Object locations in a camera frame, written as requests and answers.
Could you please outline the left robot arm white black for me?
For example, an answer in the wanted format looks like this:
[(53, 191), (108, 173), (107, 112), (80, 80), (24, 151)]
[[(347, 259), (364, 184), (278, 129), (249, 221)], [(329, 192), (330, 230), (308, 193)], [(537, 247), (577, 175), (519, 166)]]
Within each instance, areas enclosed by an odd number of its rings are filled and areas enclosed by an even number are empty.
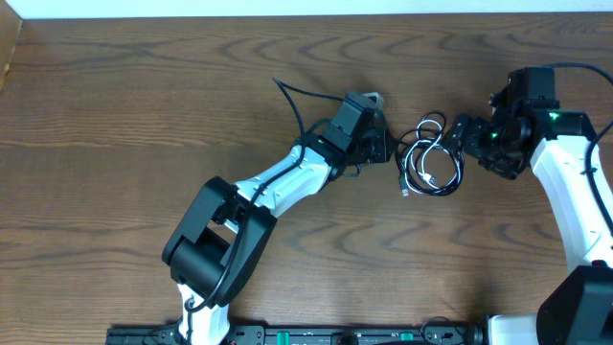
[(251, 278), (278, 218), (348, 167), (386, 163), (393, 138), (378, 93), (351, 92), (337, 113), (303, 132), (280, 162), (248, 179), (211, 178), (162, 251), (183, 303), (184, 344), (219, 344), (228, 309)]

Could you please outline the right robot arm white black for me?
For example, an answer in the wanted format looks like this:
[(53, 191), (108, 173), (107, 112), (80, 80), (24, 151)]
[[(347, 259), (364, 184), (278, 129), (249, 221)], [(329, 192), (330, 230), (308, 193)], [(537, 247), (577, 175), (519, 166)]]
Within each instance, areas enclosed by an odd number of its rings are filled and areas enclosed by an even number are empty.
[(535, 313), (489, 315), (467, 328), (467, 344), (609, 344), (612, 341), (612, 192), (597, 132), (582, 111), (556, 98), (556, 64), (508, 75), (491, 95), (490, 119), (458, 116), (445, 149), (514, 180), (532, 170), (551, 204), (568, 275)]

